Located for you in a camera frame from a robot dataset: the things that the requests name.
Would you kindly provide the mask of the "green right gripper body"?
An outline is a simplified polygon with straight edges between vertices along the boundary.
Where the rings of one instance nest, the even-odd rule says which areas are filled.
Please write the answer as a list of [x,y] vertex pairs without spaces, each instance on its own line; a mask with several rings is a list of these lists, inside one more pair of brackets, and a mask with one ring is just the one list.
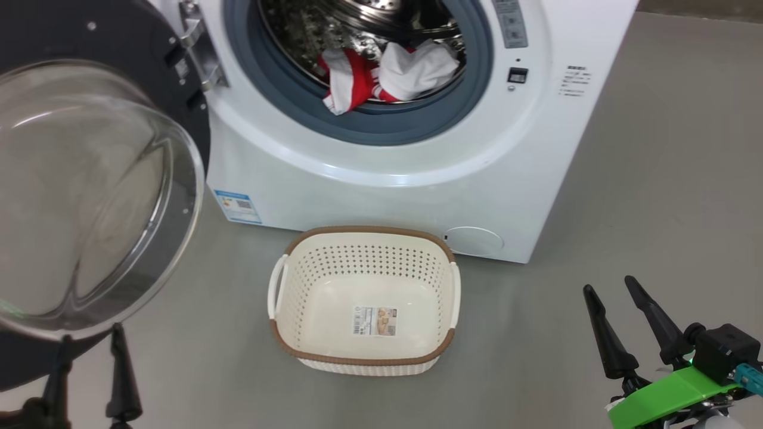
[[624,393],[607,406],[612,427],[741,428],[730,408],[742,400],[742,365],[720,369],[692,363],[656,382],[621,378]]

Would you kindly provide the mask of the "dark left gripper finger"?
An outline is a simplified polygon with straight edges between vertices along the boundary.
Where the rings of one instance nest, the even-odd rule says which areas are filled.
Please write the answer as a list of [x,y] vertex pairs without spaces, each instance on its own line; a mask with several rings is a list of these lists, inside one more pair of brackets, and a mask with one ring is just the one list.
[[131,428],[131,422],[140,418],[144,410],[121,323],[115,323],[111,328],[111,353],[114,359],[113,382],[106,417],[111,419],[111,428]]
[[54,368],[49,373],[42,397],[44,412],[40,428],[71,428],[68,416],[68,376],[73,366],[73,361],[69,358],[72,345],[70,335],[65,335],[60,340]]

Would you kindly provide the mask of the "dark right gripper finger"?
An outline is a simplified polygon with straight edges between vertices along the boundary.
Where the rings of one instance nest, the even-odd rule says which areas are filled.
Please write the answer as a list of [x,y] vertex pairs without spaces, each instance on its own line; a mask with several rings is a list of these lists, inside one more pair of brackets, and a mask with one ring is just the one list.
[[611,380],[636,377],[637,368],[640,366],[637,358],[628,353],[622,345],[593,286],[585,285],[583,295],[605,377]]
[[656,337],[662,363],[671,366],[687,366],[687,359],[685,359],[687,342],[684,339],[683,331],[676,326],[676,323],[671,320],[662,307],[646,293],[646,290],[634,276],[627,275],[624,282],[635,306],[643,312],[652,333]]

